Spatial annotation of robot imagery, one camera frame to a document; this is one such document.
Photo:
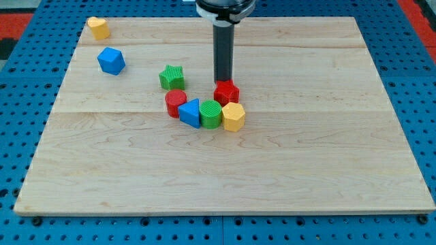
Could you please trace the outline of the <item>black white robot arm end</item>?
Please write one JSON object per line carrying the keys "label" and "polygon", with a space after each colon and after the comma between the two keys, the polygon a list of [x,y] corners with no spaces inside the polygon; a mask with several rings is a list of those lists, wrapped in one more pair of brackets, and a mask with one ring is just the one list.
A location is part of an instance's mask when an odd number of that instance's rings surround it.
{"label": "black white robot arm end", "polygon": [[229,27],[248,17],[255,5],[256,0],[196,0],[196,11],[216,27]]}

